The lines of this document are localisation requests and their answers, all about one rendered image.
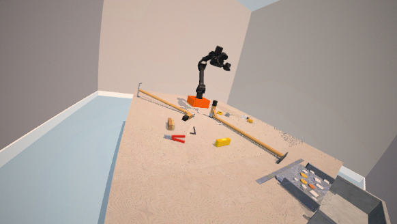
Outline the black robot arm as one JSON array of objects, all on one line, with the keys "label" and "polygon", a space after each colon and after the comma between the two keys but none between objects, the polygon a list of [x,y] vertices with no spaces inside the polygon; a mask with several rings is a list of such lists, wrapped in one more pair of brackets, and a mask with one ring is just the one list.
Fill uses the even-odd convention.
[{"label": "black robot arm", "polygon": [[[199,70],[199,84],[198,87],[196,89],[196,97],[198,99],[203,99],[203,94],[205,93],[205,84],[204,84],[204,70],[207,66],[207,61],[211,60],[211,58],[217,57],[219,60],[226,60],[228,58],[228,56],[226,55],[225,52],[222,52],[223,48],[221,46],[216,47],[215,51],[211,51],[210,53],[208,53],[208,55],[206,57],[203,57],[199,63],[198,63],[198,70]],[[202,64],[202,61],[206,61],[206,64]]]}]

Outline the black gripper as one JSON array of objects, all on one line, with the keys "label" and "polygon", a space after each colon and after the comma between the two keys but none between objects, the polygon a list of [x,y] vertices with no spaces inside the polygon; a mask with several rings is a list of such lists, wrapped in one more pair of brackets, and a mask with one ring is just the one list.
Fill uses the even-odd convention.
[{"label": "black gripper", "polygon": [[221,59],[219,60],[217,57],[213,56],[209,62],[211,65],[213,65],[215,67],[219,67],[219,68],[223,67],[224,70],[230,71],[229,67],[231,66],[231,64],[229,64],[229,63],[224,64],[223,63],[224,61]]}]

